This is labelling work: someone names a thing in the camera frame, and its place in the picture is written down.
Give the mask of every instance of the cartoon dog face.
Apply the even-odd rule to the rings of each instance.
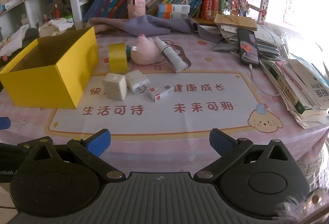
[[[260,114],[254,110],[249,116],[248,124],[263,133],[272,133],[283,127],[280,119],[269,111]]]

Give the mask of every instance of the phone screen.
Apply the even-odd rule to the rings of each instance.
[[[241,61],[246,64],[258,65],[259,58],[254,32],[238,28],[237,36],[240,45]]]

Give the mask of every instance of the stuffed toy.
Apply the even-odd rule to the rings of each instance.
[[[146,38],[144,34],[138,36],[137,43],[132,47],[130,54],[133,62],[139,65],[148,65],[163,59],[153,39]]]

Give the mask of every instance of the pink pencil holder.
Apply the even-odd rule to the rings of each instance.
[[[128,18],[133,19],[146,14],[145,0],[127,0]]]

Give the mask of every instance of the white cable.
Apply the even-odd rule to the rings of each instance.
[[[277,96],[280,96],[280,95],[283,94],[284,91],[286,90],[286,81],[287,81],[287,80],[286,80],[286,77],[285,77],[285,72],[284,72],[284,70],[283,70],[283,65],[281,66],[281,68],[282,68],[282,75],[283,75],[283,78],[285,79],[285,83],[284,83],[283,90],[282,90],[281,92],[279,92],[279,94],[273,96],[273,95],[268,94],[268,93],[264,92],[263,90],[261,90],[261,88],[257,85],[257,83],[256,83],[256,81],[255,81],[255,79],[254,79],[254,76],[253,76],[253,74],[252,74],[252,65],[249,64],[249,70],[250,70],[250,73],[251,73],[251,81],[254,81],[254,83],[255,83],[255,85],[257,86],[257,88],[258,88],[262,93],[264,93],[265,95],[268,95],[268,96],[271,96],[271,97],[277,97]]]

